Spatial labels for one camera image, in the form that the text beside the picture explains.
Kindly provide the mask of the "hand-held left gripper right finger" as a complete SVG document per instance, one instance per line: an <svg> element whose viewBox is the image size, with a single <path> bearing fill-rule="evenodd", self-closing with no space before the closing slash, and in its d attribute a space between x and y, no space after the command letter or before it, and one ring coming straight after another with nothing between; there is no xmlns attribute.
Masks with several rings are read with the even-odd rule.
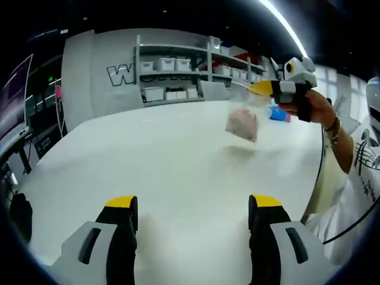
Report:
<svg viewBox="0 0 380 285"><path fill-rule="evenodd" d="M299 221L292 221L281 202L250 195L248 202L251 284L325 284L333 265L321 241Z"/></svg>

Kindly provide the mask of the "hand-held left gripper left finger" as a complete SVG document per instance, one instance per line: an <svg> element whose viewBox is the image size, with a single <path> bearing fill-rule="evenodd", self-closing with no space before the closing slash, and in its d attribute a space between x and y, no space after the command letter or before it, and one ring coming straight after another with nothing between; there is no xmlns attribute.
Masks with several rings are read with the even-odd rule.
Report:
<svg viewBox="0 0 380 285"><path fill-rule="evenodd" d="M61 246L61 284L135 284L138 198L105 203Z"/></svg>

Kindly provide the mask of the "person's right hand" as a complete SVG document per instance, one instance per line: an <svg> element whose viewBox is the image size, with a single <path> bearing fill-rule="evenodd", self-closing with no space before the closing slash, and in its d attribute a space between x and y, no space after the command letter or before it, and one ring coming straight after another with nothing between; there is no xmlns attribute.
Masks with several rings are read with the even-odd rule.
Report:
<svg viewBox="0 0 380 285"><path fill-rule="evenodd" d="M289 115L298 116L308 114L309 121L321 124L328 132L337 132L340 129L340 121L337 117L332 105L319 92L308 90L303 97L308 104L297 104L295 101L291 103L279 104L280 109Z"/></svg>

